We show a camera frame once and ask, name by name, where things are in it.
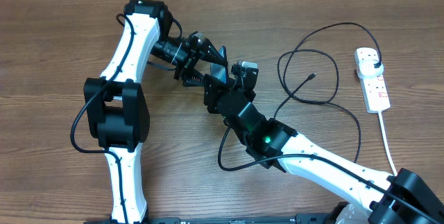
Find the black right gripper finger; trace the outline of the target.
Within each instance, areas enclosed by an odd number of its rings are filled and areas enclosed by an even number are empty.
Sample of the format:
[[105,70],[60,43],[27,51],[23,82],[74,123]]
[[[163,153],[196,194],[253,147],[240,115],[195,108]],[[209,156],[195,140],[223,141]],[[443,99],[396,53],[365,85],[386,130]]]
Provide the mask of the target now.
[[204,99],[215,99],[225,90],[225,83],[210,74],[204,76]]
[[231,73],[235,76],[235,87],[240,87],[245,91],[254,90],[259,73],[258,69],[242,69],[239,63],[232,65]]

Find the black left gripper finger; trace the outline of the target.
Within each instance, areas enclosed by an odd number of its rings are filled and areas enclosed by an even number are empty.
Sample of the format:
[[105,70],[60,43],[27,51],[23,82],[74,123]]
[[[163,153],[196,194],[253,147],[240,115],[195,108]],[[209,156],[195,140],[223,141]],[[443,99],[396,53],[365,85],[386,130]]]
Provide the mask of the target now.
[[200,58],[203,61],[213,64],[219,64],[223,67],[228,65],[227,56],[225,53],[225,47],[222,47],[222,53],[217,51],[211,42],[204,42],[200,47]]
[[204,75],[195,69],[186,71],[182,75],[182,85],[184,87],[203,87]]

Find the blue screen smartphone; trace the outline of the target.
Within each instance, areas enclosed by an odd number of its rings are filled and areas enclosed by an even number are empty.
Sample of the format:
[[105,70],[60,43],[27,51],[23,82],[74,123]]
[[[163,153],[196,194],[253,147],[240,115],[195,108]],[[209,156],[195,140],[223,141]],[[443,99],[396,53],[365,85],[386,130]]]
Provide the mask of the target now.
[[228,68],[221,64],[212,63],[210,65],[210,75],[218,78],[222,83],[227,83],[228,81]]

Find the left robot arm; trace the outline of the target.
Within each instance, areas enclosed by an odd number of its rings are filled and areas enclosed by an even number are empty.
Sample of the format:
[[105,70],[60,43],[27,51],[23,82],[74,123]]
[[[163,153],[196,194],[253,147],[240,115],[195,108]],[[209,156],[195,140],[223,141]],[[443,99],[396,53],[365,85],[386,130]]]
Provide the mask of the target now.
[[173,65],[174,77],[185,87],[200,87],[204,75],[195,70],[199,60],[211,64],[210,73],[227,83],[224,48],[199,32],[188,38],[171,37],[177,20],[162,1],[130,0],[117,15],[123,33],[109,65],[98,78],[85,81],[85,106],[91,136],[108,161],[113,193],[109,223],[147,223],[148,202],[142,187],[142,146],[150,114],[142,91],[142,78],[154,55]]

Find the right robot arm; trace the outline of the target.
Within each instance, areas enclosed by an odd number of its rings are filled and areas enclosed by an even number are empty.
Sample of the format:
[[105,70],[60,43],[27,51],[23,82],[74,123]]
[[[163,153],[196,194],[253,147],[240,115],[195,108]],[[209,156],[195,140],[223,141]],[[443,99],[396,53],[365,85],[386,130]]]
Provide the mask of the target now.
[[219,113],[246,152],[259,164],[298,175],[343,199],[330,223],[442,223],[443,204],[417,174],[393,175],[331,153],[295,129],[266,118],[253,105],[256,64],[219,64],[204,77],[204,104]]

